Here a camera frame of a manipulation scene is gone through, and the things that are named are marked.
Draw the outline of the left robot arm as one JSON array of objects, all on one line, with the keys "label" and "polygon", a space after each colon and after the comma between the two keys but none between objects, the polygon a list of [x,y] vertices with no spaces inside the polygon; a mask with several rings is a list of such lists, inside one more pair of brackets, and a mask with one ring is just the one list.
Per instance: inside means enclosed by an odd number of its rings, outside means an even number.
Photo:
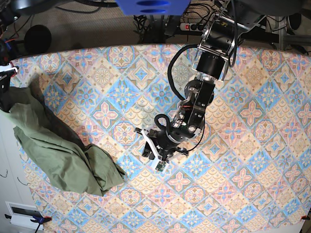
[{"label": "left robot arm", "polygon": [[[260,4],[255,0],[231,0],[214,13],[203,29],[199,45],[182,47],[168,67],[168,81],[171,90],[180,99],[172,120],[165,114],[158,114],[154,121],[158,130],[136,128],[146,142],[143,157],[149,158],[151,167],[164,171],[174,153],[187,156],[189,150],[179,145],[205,130],[205,112],[214,98],[215,83],[223,80],[229,67],[236,61],[239,38],[253,29],[264,17]],[[197,49],[198,62],[192,65],[196,72],[189,81],[182,96],[174,86],[172,69],[177,58],[188,49]]]}]

